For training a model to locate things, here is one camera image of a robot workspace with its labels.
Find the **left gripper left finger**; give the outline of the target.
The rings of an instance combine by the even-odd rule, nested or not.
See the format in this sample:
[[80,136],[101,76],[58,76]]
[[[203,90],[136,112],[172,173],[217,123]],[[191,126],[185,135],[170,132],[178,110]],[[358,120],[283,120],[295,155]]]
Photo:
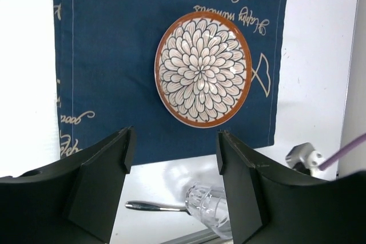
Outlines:
[[109,243],[136,134],[93,146],[18,177],[1,178],[2,243]]

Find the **blue fish placemat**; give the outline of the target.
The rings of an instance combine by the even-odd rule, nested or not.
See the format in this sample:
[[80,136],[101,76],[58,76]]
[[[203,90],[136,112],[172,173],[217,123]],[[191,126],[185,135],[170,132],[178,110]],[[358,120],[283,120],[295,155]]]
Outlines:
[[53,0],[60,156],[123,127],[134,164],[275,142],[287,0]]

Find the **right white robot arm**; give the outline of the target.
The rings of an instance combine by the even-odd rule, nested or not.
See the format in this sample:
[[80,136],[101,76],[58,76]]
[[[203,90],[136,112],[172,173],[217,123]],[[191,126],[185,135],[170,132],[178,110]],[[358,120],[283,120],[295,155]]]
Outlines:
[[286,155],[285,161],[292,170],[312,177],[319,177],[322,173],[319,170],[319,165],[325,161],[325,158],[311,143],[306,142],[294,146]]

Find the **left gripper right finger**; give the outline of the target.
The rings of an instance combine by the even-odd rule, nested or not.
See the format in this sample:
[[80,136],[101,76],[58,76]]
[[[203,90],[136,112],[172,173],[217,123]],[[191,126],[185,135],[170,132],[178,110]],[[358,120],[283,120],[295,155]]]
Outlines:
[[364,243],[365,172],[325,181],[217,134],[234,243]]

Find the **floral ceramic plate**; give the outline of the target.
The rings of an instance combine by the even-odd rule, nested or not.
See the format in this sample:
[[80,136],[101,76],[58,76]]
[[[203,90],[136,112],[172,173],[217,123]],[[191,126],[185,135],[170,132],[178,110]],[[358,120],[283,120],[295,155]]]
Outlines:
[[175,119],[211,128],[229,121],[243,106],[252,81],[252,57],[232,21],[192,12],[161,38],[154,76],[158,95]]

